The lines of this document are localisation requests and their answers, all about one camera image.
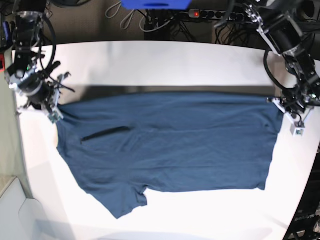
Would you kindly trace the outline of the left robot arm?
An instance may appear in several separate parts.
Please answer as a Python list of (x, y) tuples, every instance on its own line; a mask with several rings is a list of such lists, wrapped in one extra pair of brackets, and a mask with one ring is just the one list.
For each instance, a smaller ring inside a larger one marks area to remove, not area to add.
[[(316, 64), (303, 44), (303, 31), (294, 20), (291, 10), (299, 0), (275, 0), (270, 5), (247, 0), (244, 9), (248, 18), (257, 26), (257, 32), (268, 45), (263, 65), (269, 78), (281, 89), (281, 96), (271, 98), (279, 109), (290, 117), (301, 117), (310, 107), (320, 105), (320, 77)], [(268, 55), (273, 52), (284, 59), (286, 70), (296, 77), (292, 88), (283, 86), (268, 67)]]

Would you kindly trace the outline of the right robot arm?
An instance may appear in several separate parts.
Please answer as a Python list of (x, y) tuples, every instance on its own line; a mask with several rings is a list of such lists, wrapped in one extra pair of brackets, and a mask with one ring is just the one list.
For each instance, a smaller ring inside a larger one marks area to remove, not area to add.
[[(63, 119), (59, 110), (63, 81), (71, 74), (66, 72), (52, 78), (52, 72), (61, 63), (55, 61), (57, 38), (52, 23), (46, 14), (45, 0), (17, 0), (13, 5), (16, 27), (13, 31), (13, 63), (5, 70), (4, 79), (8, 87), (16, 94), (27, 99), (26, 104), (17, 108), (21, 114), (33, 107), (43, 113), (52, 123)], [(51, 33), (52, 53), (47, 66), (42, 63), (44, 42), (44, 25)]]

